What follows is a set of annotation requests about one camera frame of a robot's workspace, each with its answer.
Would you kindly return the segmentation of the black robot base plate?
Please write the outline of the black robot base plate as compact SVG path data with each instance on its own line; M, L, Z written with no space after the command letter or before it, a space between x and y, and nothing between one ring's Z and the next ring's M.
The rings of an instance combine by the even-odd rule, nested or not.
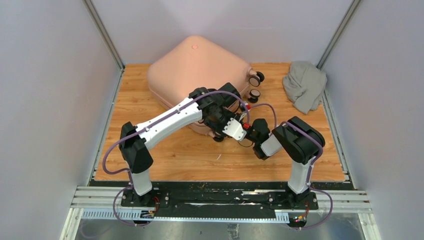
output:
M271 219L276 210L304 214L319 208L313 192L295 207L284 203L286 182L154 181L152 186L143 196L124 190L109 205L115 202L125 209L158 205L159 217L199 219Z

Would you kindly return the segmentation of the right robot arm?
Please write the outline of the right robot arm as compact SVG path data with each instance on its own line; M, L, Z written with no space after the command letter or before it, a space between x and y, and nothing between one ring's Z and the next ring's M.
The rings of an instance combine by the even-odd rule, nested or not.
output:
M280 150L285 150L292 160L290 178L282 201L292 209L298 209L310 193L313 165L322 155L326 144L316 129L297 116L275 127L268 128L263 118L253 124L242 124L245 138L253 143L257 158L266 160Z

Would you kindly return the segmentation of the pink suitcase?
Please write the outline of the pink suitcase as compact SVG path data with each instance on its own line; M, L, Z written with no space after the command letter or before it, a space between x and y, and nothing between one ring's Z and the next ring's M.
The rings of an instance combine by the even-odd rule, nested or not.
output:
M242 99L264 78L247 61L199 35L184 39L147 71L149 90L167 111L201 87L218 90L230 83Z

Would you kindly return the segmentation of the grey crumpled cloth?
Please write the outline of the grey crumpled cloth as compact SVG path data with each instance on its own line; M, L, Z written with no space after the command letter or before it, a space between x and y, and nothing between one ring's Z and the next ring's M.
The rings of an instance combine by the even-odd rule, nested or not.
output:
M282 79L287 98L301 113L316 111L322 102L327 75L308 61L293 61Z

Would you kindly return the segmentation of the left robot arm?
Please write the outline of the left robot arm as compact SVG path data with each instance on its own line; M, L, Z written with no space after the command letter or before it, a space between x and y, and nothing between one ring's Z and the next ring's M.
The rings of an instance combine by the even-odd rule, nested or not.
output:
M218 137L240 141L246 135L240 122L241 116L229 108L242 103L240 93L229 82L219 89L199 87L180 103L149 121L124 124L119 150L129 167L135 202L146 207L153 201L149 173L154 162L150 154L152 148L174 132L197 122L203 123Z

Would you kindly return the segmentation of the aluminium frame rail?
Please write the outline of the aluminium frame rail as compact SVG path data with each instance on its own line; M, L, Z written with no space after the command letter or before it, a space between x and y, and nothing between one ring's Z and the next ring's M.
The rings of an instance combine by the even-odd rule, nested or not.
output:
M286 182L155 181L139 196L118 182L77 187L61 239L77 235L82 219L112 219L135 228L146 222L286 223L316 229L337 213L356 214L367 240L381 238L368 195L348 182L315 182L297 200Z

